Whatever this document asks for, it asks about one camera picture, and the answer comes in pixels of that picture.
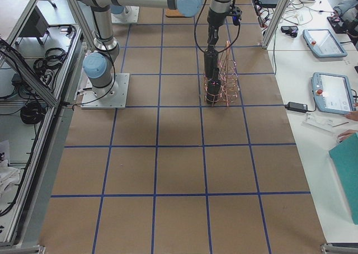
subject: touchscreen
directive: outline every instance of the touchscreen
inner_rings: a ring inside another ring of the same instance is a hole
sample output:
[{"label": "touchscreen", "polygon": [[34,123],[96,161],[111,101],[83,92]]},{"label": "touchscreen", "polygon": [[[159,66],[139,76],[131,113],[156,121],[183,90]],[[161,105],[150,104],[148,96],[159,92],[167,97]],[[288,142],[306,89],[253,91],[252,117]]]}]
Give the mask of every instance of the touchscreen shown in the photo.
[{"label": "touchscreen", "polygon": [[337,45],[328,30],[309,30],[309,34],[316,41],[317,47],[321,50],[322,54],[340,54],[342,50]]},{"label": "touchscreen", "polygon": [[324,105],[328,109],[351,111],[345,79],[321,75]]}]

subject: person's hand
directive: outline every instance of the person's hand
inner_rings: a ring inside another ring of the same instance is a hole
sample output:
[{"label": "person's hand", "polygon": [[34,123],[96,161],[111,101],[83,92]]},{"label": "person's hand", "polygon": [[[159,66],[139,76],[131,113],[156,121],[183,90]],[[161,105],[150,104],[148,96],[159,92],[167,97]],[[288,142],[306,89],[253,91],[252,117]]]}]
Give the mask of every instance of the person's hand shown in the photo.
[{"label": "person's hand", "polygon": [[352,134],[354,134],[356,132],[358,132],[358,130],[349,129],[349,130],[339,134],[337,136],[338,142],[342,142],[343,140],[347,139],[348,137],[350,137]]},{"label": "person's hand", "polygon": [[[358,107],[358,103],[353,104],[353,107]],[[350,111],[345,117],[353,121],[358,121],[358,111]]]}]

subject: white table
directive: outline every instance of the white table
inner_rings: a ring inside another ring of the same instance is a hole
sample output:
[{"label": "white table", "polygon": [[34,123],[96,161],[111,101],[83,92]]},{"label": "white table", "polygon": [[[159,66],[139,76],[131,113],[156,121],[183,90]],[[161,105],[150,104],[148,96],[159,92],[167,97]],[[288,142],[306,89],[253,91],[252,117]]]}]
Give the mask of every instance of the white table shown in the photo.
[{"label": "white table", "polygon": [[[299,23],[298,35],[296,38],[285,35],[281,32],[281,26],[293,26],[294,24],[281,19],[277,31],[276,31],[276,42],[274,37],[271,39],[268,45],[268,50],[273,50],[275,42],[275,50],[309,50],[305,40],[302,37],[304,29],[332,29],[329,24],[327,17],[331,14],[329,11],[333,11],[327,0],[317,0],[315,3],[305,3],[305,7],[294,10],[289,7],[286,9],[286,13],[283,18],[287,18],[292,22]],[[328,11],[328,12],[316,12],[309,10],[307,7],[317,11]],[[340,42],[350,41],[350,38],[346,34],[335,34]],[[346,51],[356,51],[353,43],[343,45]]]},{"label": "white table", "polygon": [[[304,103],[314,109],[310,78],[314,72],[344,74],[351,87],[358,90],[358,51],[349,51],[342,61],[321,61],[310,51],[276,51],[276,79],[286,104],[289,101]],[[335,133],[304,124],[306,115],[287,111],[290,125],[305,170],[310,191],[324,236],[327,242],[358,242],[358,225],[354,225],[345,195],[341,190],[334,164],[328,151],[336,144],[337,134],[346,129],[358,129],[358,123],[336,114],[313,112],[317,119],[332,119],[335,123],[349,121],[338,126]]]}]

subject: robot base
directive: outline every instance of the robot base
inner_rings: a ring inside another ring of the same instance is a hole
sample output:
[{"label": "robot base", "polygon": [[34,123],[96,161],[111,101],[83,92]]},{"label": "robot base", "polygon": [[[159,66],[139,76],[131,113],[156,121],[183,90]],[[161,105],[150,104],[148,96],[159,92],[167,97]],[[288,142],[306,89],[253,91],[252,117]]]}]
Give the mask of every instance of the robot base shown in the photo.
[{"label": "robot base", "polygon": [[[129,73],[116,74],[116,83],[112,89],[114,94],[108,93],[107,96],[88,104],[81,105],[83,109],[124,109],[127,101],[129,84]],[[92,87],[88,80],[86,87]],[[98,97],[92,91],[86,91],[83,95],[82,103],[90,102]]]},{"label": "robot base", "polygon": [[112,24],[124,25],[129,23],[138,23],[139,7],[130,6],[131,12],[126,15],[125,11],[118,16],[112,14]]}]

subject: copper wire rack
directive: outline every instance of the copper wire rack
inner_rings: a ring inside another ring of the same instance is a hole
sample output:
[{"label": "copper wire rack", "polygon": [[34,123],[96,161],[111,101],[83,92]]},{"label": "copper wire rack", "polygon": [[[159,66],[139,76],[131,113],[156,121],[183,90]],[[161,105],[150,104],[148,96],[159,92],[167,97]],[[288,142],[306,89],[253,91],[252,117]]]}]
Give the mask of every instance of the copper wire rack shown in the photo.
[{"label": "copper wire rack", "polygon": [[222,52],[218,67],[220,69],[219,79],[221,80],[220,91],[217,95],[208,93],[208,78],[204,75],[205,101],[207,95],[214,97],[211,106],[217,102],[225,102],[226,106],[237,101],[239,97],[238,74],[236,73],[236,62],[230,58],[230,42],[226,42],[226,48]]}]

